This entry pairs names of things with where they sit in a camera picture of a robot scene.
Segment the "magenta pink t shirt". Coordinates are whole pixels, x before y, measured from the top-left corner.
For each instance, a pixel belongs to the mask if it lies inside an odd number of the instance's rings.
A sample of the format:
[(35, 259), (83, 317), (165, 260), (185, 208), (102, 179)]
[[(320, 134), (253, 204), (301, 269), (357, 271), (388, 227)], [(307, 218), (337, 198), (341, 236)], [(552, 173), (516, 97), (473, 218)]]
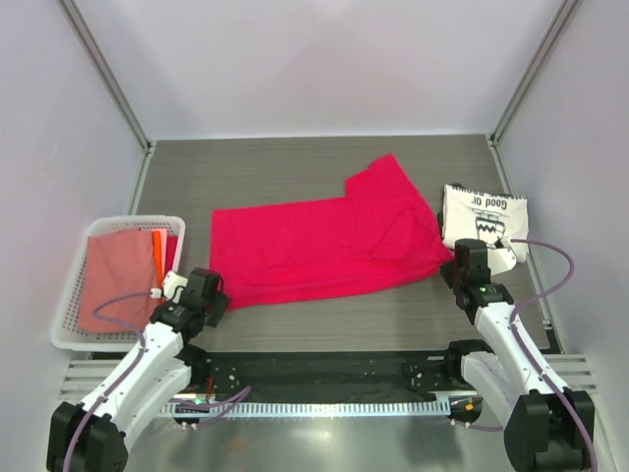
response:
[(451, 259), (431, 207), (392, 154), (349, 177), (342, 197), (222, 208), (211, 220), (209, 266), (232, 310), (390, 289)]

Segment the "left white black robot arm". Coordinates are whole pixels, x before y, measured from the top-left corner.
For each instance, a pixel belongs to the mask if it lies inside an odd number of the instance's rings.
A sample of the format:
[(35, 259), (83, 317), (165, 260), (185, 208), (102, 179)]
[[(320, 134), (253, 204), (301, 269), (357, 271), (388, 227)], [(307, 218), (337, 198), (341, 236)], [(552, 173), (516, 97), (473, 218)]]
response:
[(209, 353), (193, 344), (229, 304), (222, 276), (204, 268), (169, 272), (153, 296), (160, 304), (109, 376), (76, 404), (62, 402), (50, 423), (49, 471), (122, 471), (148, 423), (176, 394), (202, 390)]

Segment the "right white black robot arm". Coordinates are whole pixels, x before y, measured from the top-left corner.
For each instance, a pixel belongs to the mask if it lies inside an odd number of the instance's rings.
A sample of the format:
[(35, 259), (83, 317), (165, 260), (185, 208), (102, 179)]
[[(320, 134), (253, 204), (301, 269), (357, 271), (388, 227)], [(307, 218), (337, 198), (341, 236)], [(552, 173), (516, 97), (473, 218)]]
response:
[(596, 471), (596, 407), (572, 388), (526, 331), (502, 284), (491, 279), (489, 259), (509, 258), (508, 245), (460, 239), (441, 268), (456, 304), (480, 338), (453, 341), (442, 366), (454, 388), (472, 386), (499, 420), (507, 457), (516, 471)]

